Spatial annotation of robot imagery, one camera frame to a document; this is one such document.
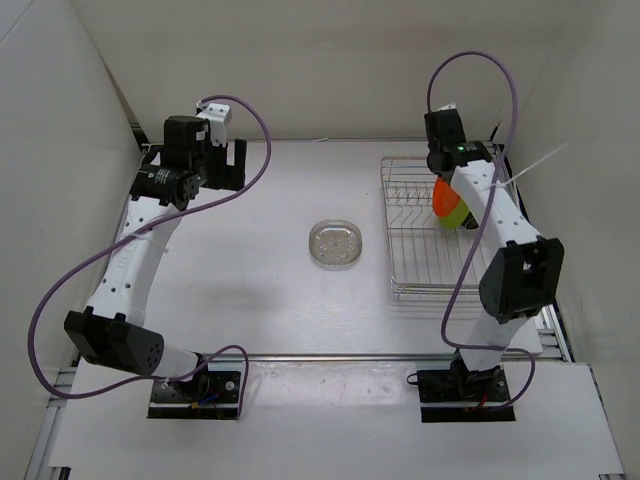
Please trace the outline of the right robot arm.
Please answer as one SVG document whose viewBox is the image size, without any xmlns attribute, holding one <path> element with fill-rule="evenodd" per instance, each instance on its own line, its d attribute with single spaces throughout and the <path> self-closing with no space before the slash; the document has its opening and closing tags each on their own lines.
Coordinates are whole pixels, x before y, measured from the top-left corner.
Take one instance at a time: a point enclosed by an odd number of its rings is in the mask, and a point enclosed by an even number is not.
<svg viewBox="0 0 640 480">
<path fill-rule="evenodd" d="M 480 141 L 466 138 L 455 108 L 425 115 L 432 173 L 452 188 L 478 221 L 492 256 L 479 281 L 482 312 L 471 336 L 457 347 L 449 387 L 460 399 L 480 393 L 515 334 L 555 298 L 564 258 L 557 238 L 545 238 L 497 184 L 497 160 Z"/>
</svg>

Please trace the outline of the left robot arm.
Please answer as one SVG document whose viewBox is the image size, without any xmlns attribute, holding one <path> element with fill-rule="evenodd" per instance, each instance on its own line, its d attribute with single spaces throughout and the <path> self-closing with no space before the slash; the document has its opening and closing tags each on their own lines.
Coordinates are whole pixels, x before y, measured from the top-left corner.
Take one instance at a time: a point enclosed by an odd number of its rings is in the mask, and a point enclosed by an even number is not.
<svg viewBox="0 0 640 480">
<path fill-rule="evenodd" d="M 175 388 L 188 400 L 202 398 L 210 386 L 207 372 L 196 367 L 201 358 L 146 329 L 145 310 L 180 213 L 202 188 L 238 191 L 245 184 L 246 141 L 236 140 L 235 162 L 227 162 L 230 120 L 229 107 L 213 104 L 165 121 L 163 145 L 145 155 L 129 192 L 121 235 L 130 242 L 113 252 L 85 309 L 69 312 L 64 322 L 87 362 L 175 378 Z"/>
</svg>

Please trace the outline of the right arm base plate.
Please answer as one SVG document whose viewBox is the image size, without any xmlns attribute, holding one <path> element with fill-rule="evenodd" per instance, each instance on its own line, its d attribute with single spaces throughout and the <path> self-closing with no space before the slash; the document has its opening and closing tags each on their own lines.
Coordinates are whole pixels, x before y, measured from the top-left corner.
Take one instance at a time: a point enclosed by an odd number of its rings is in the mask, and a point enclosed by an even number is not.
<svg viewBox="0 0 640 480">
<path fill-rule="evenodd" d="M 421 422 L 514 422 L 514 408 L 505 370 L 470 371 L 459 354 L 447 367 L 424 367 L 406 377 L 418 389 Z"/>
</svg>

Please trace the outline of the green plate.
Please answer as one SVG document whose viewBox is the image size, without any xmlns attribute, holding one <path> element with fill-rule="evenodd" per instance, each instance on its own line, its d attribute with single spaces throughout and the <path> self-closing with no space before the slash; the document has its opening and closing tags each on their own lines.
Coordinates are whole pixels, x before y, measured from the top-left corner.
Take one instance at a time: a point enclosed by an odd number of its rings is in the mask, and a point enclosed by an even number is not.
<svg viewBox="0 0 640 480">
<path fill-rule="evenodd" d="M 469 216 L 470 211 L 466 203 L 459 200 L 456 206 L 444 216 L 439 216 L 440 224 L 449 229 L 456 229 L 463 226 Z"/>
</svg>

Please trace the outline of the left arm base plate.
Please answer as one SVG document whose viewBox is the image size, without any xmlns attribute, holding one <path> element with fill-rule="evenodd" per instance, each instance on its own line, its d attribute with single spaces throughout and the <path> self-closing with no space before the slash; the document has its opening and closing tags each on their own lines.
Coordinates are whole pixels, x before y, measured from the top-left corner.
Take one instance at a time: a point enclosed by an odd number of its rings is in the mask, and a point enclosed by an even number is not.
<svg viewBox="0 0 640 480">
<path fill-rule="evenodd" d="M 236 420 L 245 379 L 242 362 L 213 362 L 189 382 L 154 382 L 148 419 Z"/>
</svg>

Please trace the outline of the orange plate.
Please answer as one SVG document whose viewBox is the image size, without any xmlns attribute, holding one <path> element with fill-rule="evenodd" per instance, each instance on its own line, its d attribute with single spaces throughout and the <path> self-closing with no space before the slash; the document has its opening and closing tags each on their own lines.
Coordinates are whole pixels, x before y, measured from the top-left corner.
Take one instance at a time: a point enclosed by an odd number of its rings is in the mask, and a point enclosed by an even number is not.
<svg viewBox="0 0 640 480">
<path fill-rule="evenodd" d="M 432 195 L 432 207 L 439 218 L 451 215 L 460 202 L 459 195 L 441 177 L 436 179 Z"/>
</svg>

